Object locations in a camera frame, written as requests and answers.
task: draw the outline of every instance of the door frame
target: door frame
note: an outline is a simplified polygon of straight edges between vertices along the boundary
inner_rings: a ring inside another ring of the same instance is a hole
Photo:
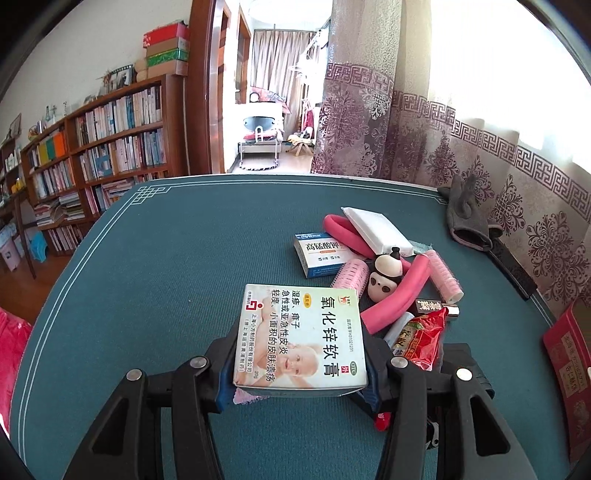
[[[189,173],[220,173],[223,151],[217,131],[217,52],[224,0],[193,0],[191,49],[185,90]]]
[[[248,64],[251,58],[252,32],[244,17],[242,7],[238,5],[238,30],[236,32],[238,39],[240,39],[240,34],[246,39],[242,58],[242,82],[246,83],[246,85],[244,91],[240,92],[240,103],[246,103],[248,100]]]

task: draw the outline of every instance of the panda figurine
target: panda figurine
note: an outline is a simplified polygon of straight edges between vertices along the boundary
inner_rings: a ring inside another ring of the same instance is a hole
[[[402,280],[400,249],[392,247],[392,253],[380,255],[374,261],[374,271],[369,276],[368,295],[375,303],[391,295]]]

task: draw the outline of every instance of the red box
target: red box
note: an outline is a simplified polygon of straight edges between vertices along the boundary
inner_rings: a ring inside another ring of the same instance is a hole
[[[591,443],[591,357],[586,343],[590,332],[591,308],[576,300],[543,337],[562,392],[571,463]]]
[[[163,27],[158,27],[151,32],[144,34],[144,48],[150,45],[159,43],[161,41],[169,40],[171,38],[180,37],[185,40],[189,39],[189,28],[183,22],[175,22]]]

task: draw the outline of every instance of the white tube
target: white tube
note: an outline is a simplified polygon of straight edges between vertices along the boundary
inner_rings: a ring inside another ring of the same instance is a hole
[[[392,326],[390,327],[390,330],[388,330],[388,333],[386,333],[386,336],[384,337],[384,340],[386,341],[386,343],[388,344],[388,346],[390,348],[392,348],[392,345],[394,345],[394,342],[396,340],[398,340],[398,335],[400,335],[400,332],[402,332],[402,329],[413,318],[414,318],[414,315],[412,313],[404,312],[400,316],[400,318],[392,324]]]

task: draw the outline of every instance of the patterned curtain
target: patterned curtain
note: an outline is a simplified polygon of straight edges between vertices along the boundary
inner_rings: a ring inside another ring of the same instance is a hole
[[[364,30],[372,6],[390,13]],[[550,310],[558,316],[578,297],[591,304],[591,175],[519,132],[459,118],[430,91],[430,15],[430,0],[335,0],[312,172],[433,187],[474,173],[483,212]]]

